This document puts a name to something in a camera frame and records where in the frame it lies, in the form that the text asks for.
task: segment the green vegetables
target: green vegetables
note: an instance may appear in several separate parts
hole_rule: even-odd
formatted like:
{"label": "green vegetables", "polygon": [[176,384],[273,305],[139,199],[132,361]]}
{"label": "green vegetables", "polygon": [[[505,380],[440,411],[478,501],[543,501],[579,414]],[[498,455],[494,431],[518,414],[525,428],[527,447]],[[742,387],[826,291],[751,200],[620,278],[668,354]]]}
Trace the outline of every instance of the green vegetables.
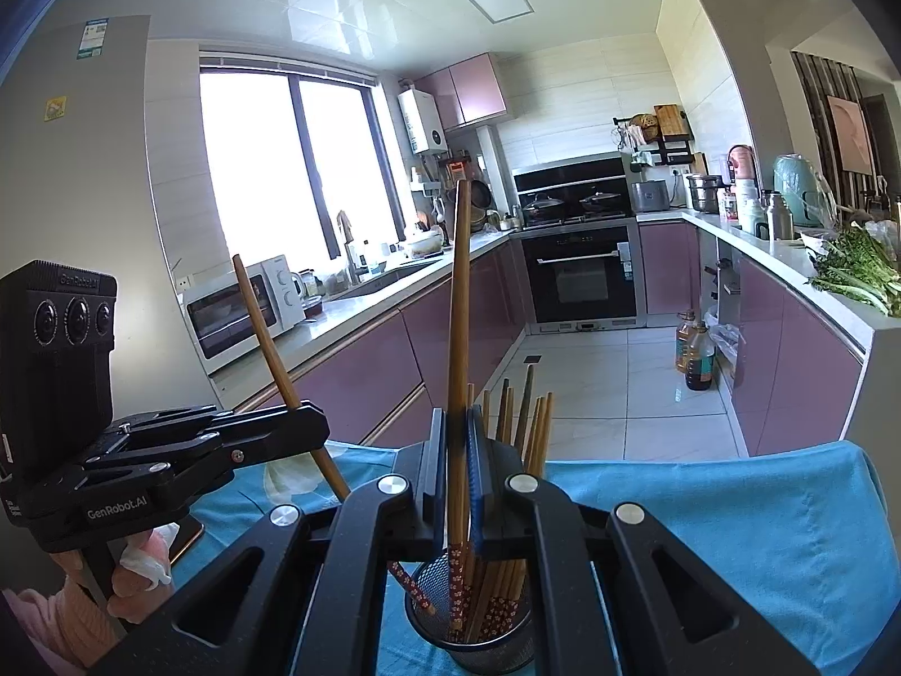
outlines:
{"label": "green vegetables", "polygon": [[810,284],[870,304],[889,317],[901,317],[901,274],[866,230],[853,224],[827,242],[826,249],[824,256],[811,259],[817,276]]}

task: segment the camera lens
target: camera lens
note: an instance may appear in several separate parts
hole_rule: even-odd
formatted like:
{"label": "camera lens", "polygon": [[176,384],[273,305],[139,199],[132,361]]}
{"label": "camera lens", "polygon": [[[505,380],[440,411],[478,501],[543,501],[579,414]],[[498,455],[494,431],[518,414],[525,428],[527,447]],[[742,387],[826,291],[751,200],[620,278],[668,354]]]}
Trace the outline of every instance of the camera lens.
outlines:
{"label": "camera lens", "polygon": [[105,335],[113,321],[113,311],[107,303],[101,303],[97,309],[97,332]]}
{"label": "camera lens", "polygon": [[50,300],[44,300],[34,313],[34,337],[41,345],[47,345],[56,335],[56,307]]}
{"label": "camera lens", "polygon": [[90,325],[90,308],[80,297],[69,303],[66,309],[66,335],[73,345],[83,343],[87,338],[87,328]]}

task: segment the white countertop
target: white countertop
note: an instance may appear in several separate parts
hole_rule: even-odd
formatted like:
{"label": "white countertop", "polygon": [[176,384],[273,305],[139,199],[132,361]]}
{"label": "white countertop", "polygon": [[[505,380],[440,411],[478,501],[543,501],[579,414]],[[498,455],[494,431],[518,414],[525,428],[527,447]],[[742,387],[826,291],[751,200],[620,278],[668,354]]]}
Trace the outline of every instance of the white countertop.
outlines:
{"label": "white countertop", "polygon": [[659,211],[656,214],[638,214],[638,223],[657,223],[664,220],[687,220],[695,226],[722,239],[742,254],[763,265],[799,295],[823,311],[832,322],[843,329],[855,343],[868,352],[874,336],[880,332],[901,331],[901,320],[884,316],[867,304],[855,302],[842,295],[823,292],[810,284],[808,279],[816,272],[808,256],[808,250],[796,244],[786,245],[782,241],[761,241],[749,233],[726,223],[719,215],[699,214],[688,209]]}
{"label": "white countertop", "polygon": [[[470,239],[470,261],[499,247],[512,232],[479,232]],[[398,280],[372,295],[335,300],[323,304],[323,312],[315,318],[281,334],[275,339],[276,348],[291,370],[304,361],[350,335],[353,331],[387,313],[421,289],[434,284],[451,273],[453,253],[446,250],[443,257],[431,266]],[[260,349],[255,349],[237,361],[213,373],[213,387],[222,408],[233,409],[272,383],[272,374]]]}

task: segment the smartphone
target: smartphone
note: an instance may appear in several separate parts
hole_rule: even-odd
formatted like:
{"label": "smartphone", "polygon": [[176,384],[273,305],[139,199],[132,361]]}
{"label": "smartphone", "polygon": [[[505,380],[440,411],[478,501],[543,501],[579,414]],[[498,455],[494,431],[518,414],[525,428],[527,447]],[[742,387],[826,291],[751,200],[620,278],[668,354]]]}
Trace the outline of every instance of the smartphone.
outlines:
{"label": "smartphone", "polygon": [[191,548],[204,533],[204,525],[192,515],[186,515],[180,521],[179,532],[170,546],[170,562],[175,564],[182,554]]}

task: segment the microwave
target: microwave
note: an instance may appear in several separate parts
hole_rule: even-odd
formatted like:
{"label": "microwave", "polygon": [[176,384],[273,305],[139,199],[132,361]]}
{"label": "microwave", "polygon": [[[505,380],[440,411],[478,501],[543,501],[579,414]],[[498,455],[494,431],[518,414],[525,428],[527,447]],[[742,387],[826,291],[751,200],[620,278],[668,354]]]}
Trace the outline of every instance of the microwave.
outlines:
{"label": "microwave", "polygon": [[[303,302],[284,256],[251,264],[247,276],[269,335],[275,338],[305,320]],[[234,272],[191,287],[180,299],[188,331],[207,374],[260,344]]]}

